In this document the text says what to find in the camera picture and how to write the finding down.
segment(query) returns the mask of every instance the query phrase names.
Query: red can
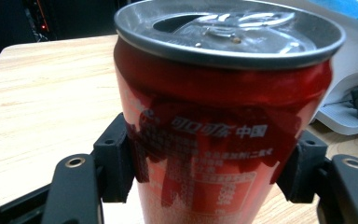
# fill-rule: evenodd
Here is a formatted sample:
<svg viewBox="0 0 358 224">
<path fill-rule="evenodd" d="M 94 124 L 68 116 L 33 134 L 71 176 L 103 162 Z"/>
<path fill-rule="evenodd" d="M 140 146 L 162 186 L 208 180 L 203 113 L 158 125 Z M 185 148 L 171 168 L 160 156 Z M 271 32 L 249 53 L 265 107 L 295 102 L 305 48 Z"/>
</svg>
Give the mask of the red can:
<svg viewBox="0 0 358 224">
<path fill-rule="evenodd" d="M 251 1 L 145 1 L 115 16 L 117 81 L 145 223 L 250 223 L 344 40 Z"/>
</svg>

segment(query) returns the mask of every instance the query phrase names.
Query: aluminum can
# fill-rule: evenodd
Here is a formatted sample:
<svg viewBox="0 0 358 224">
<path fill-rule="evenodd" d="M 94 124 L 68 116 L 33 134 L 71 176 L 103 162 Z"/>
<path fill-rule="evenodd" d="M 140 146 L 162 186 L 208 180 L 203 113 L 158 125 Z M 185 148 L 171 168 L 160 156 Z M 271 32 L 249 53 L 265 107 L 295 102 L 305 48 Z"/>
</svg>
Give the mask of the aluminum can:
<svg viewBox="0 0 358 224">
<path fill-rule="evenodd" d="M 332 79 L 345 34 L 256 1 L 144 1 L 114 58 L 145 223 L 250 223 Z"/>
</svg>

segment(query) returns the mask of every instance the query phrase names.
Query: can lid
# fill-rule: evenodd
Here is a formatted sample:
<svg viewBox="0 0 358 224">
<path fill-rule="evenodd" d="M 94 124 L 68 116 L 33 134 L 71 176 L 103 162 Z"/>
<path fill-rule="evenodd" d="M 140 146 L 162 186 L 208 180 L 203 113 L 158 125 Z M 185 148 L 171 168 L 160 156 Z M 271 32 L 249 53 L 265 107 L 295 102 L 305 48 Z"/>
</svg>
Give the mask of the can lid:
<svg viewBox="0 0 358 224">
<path fill-rule="evenodd" d="M 144 1 L 115 16 L 117 32 L 138 49 L 184 63 L 287 69 L 323 62 L 345 39 L 335 22 L 257 1 Z"/>
</svg>

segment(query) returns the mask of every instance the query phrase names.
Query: can rim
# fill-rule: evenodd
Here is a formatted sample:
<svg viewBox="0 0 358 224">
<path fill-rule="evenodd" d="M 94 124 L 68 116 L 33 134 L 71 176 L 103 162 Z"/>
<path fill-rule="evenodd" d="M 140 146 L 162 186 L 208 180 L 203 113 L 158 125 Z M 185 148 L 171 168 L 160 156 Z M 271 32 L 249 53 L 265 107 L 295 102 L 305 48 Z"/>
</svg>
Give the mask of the can rim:
<svg viewBox="0 0 358 224">
<path fill-rule="evenodd" d="M 304 52 L 288 54 L 235 52 L 218 49 L 198 49 L 176 45 L 137 34 L 130 28 L 127 28 L 125 24 L 123 24 L 120 16 L 122 13 L 125 13 L 126 8 L 135 7 L 138 4 L 147 4 L 147 2 L 150 3 L 155 1 L 156 0 L 146 0 L 143 2 L 137 2 L 125 6 L 120 11 L 118 11 L 114 17 L 115 23 L 117 25 L 117 33 L 121 38 L 137 49 L 141 49 L 153 55 L 182 63 L 202 64 L 206 66 L 235 69 L 276 70 L 300 68 L 329 60 L 344 44 L 346 39 L 344 29 L 337 22 L 332 21 L 324 16 L 295 7 L 254 0 L 241 0 L 241 2 L 252 2 L 283 7 L 317 17 L 326 22 L 329 22 L 333 27 L 335 27 L 339 32 L 339 39 L 325 47 Z"/>
</svg>

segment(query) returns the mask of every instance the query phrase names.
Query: wooden table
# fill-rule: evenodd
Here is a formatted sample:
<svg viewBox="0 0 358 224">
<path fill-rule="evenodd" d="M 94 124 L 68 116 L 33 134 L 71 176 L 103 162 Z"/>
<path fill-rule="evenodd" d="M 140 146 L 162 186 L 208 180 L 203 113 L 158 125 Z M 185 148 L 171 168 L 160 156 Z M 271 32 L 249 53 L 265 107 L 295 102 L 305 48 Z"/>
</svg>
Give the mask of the wooden table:
<svg viewBox="0 0 358 224">
<path fill-rule="evenodd" d="M 115 35 L 25 44 L 0 55 L 0 204 L 51 181 L 61 159 L 90 153 L 121 111 L 113 62 Z M 358 134 L 309 126 L 328 155 L 358 157 Z M 255 223 L 317 223 L 313 204 L 287 203 L 277 187 Z M 143 223 L 136 185 L 126 204 L 105 204 L 106 223 Z"/>
</svg>

